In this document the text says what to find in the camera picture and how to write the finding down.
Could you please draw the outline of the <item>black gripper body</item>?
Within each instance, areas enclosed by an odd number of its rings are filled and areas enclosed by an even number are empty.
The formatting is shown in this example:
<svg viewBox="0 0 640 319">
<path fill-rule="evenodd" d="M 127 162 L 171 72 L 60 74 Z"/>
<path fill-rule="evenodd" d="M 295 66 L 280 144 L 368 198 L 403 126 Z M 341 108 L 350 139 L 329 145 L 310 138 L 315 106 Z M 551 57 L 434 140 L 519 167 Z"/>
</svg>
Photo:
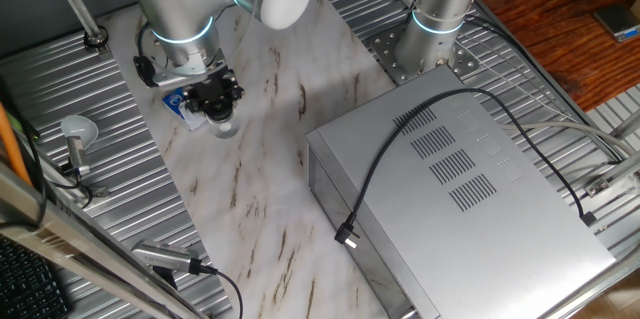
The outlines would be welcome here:
<svg viewBox="0 0 640 319">
<path fill-rule="evenodd" d="M 206 100 L 203 113 L 233 112 L 234 108 L 228 96 L 231 76 L 235 76 L 233 70 L 221 69 L 209 75 L 205 81 L 193 84 L 190 87 L 190 89 L 195 89 Z"/>
</svg>

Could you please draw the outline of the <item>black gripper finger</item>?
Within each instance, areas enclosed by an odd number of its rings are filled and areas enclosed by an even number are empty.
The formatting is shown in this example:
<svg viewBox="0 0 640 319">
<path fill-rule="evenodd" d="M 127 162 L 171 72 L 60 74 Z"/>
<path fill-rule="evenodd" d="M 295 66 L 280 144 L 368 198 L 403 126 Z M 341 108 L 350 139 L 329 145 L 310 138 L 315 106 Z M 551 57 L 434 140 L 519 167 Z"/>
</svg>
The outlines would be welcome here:
<svg viewBox="0 0 640 319">
<path fill-rule="evenodd" d="M 198 114 L 204 112 L 206 100 L 195 89 L 185 89 L 182 91 L 182 95 L 185 107 L 189 112 Z"/>
<path fill-rule="evenodd" d="M 231 104 L 233 108 L 238 106 L 238 102 L 244 96 L 244 89 L 238 84 L 238 81 L 235 76 L 230 77 L 230 88 L 228 92 L 228 96 L 230 98 Z"/>
</svg>

